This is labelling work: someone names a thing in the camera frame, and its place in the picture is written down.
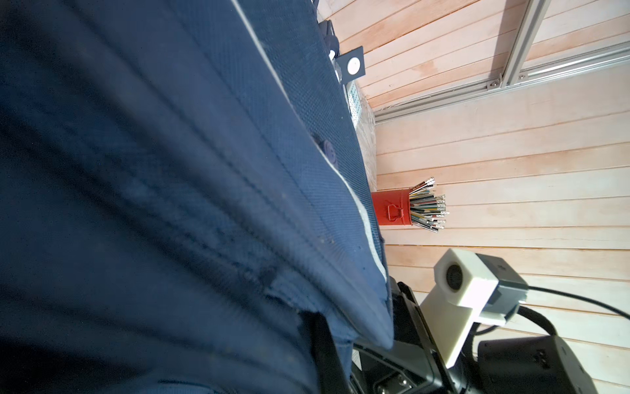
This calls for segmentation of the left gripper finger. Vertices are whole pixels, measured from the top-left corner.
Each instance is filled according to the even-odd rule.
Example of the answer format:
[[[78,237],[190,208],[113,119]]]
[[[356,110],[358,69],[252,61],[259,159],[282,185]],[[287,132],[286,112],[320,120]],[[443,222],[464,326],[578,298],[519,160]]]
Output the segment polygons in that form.
[[[326,317],[307,313],[307,323],[311,333],[311,354],[317,368],[319,392],[350,393],[349,378],[342,368]]]

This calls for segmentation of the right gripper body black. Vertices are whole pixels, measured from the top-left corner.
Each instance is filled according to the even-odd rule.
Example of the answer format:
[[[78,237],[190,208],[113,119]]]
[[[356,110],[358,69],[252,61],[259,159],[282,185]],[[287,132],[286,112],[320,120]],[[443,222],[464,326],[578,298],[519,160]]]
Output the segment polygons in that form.
[[[473,378],[461,361],[449,369],[438,353],[419,304],[403,282],[390,282],[395,340],[390,349],[354,345],[352,393],[471,393]]]

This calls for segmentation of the navy blue student backpack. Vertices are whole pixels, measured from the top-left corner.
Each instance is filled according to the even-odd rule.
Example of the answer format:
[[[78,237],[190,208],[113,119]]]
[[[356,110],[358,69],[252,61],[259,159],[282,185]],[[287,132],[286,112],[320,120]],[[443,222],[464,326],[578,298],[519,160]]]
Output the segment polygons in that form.
[[[383,244],[315,2],[2,2],[2,392],[320,393]]]

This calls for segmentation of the light green calculator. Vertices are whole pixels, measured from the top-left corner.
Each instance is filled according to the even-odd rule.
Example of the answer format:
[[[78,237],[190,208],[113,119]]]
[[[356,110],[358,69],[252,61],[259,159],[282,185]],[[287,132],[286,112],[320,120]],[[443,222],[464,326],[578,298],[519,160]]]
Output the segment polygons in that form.
[[[346,85],[346,101],[348,104],[351,120],[354,128],[357,128],[362,117],[363,106],[361,103],[361,95],[359,88],[354,81]]]

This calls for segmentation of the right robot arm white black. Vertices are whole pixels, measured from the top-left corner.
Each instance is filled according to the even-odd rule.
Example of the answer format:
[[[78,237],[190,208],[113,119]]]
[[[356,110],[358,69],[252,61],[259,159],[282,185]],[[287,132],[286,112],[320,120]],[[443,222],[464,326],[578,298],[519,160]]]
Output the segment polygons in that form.
[[[515,314],[545,331],[541,337],[483,340],[494,327],[478,323],[448,368],[412,290],[393,280],[395,343],[390,350],[353,349],[352,393],[594,393],[596,386],[553,324],[524,306]]]

